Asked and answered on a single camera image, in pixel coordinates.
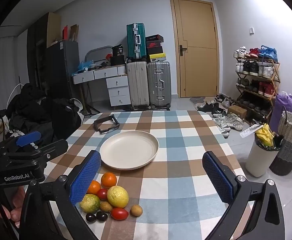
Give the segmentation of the person's left hand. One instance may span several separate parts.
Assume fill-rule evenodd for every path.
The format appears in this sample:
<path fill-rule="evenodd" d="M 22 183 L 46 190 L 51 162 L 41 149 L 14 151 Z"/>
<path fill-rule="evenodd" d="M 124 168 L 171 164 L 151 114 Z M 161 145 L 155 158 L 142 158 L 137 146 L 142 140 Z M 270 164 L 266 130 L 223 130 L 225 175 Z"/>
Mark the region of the person's left hand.
<path fill-rule="evenodd" d="M 22 211 L 22 205 L 25 199 L 25 188 L 23 186 L 19 186 L 15 194 L 11 196 L 11 200 L 8 201 L 8 204 L 11 204 L 12 209 L 9 210 L 7 207 L 2 205 L 2 208 L 5 212 L 5 215 L 8 219 L 14 222 L 15 226 L 19 228 L 20 226 L 20 217 Z"/>

